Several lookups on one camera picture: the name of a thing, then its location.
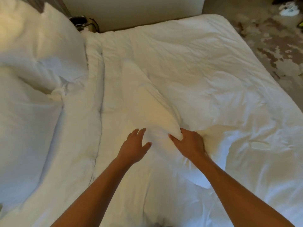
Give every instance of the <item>white bed sheet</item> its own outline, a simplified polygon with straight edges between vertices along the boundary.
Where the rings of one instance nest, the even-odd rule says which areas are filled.
[[[201,15],[98,35],[105,64],[96,178],[134,127],[123,106],[132,59],[179,110],[184,128],[235,126],[226,171],[295,226],[303,223],[303,114],[229,22]],[[253,141],[269,150],[252,149]],[[122,179],[101,226],[232,226],[213,189],[173,172],[153,149]]]
[[[41,183],[0,220],[1,227],[48,227],[89,186],[101,137],[104,62],[94,34],[84,36],[89,76],[67,86]]]

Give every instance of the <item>hand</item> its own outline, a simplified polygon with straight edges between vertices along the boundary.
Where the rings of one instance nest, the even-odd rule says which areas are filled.
[[[151,142],[142,146],[142,139],[145,132],[146,128],[143,128],[141,130],[135,129],[130,133],[127,140],[122,144],[117,158],[130,164],[130,166],[140,161],[152,146]]]
[[[169,138],[184,157],[192,162],[201,156],[203,158],[208,158],[204,149],[203,138],[197,132],[181,128],[181,133],[183,134],[183,139],[181,141],[171,134],[169,134]]]

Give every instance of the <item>wall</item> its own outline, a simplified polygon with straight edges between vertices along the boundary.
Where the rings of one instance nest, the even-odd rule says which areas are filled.
[[[73,16],[94,18],[101,31],[202,13],[204,0],[63,0]]]

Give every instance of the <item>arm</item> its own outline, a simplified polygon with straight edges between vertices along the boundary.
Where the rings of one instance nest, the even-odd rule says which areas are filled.
[[[294,227],[281,214],[219,168],[205,153],[202,137],[181,128],[183,139],[169,135],[183,156],[206,176],[235,227]]]
[[[134,130],[123,143],[118,156],[105,171],[74,201],[51,227],[99,226],[119,183],[128,169],[140,161],[152,143],[142,147],[146,129]]]

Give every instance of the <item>forearm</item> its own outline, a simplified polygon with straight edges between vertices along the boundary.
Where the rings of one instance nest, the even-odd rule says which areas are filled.
[[[234,180],[212,160],[198,157],[193,163],[211,183],[235,227],[293,227],[286,218]]]
[[[52,227],[99,226],[112,196],[130,167],[123,160],[114,159]]]

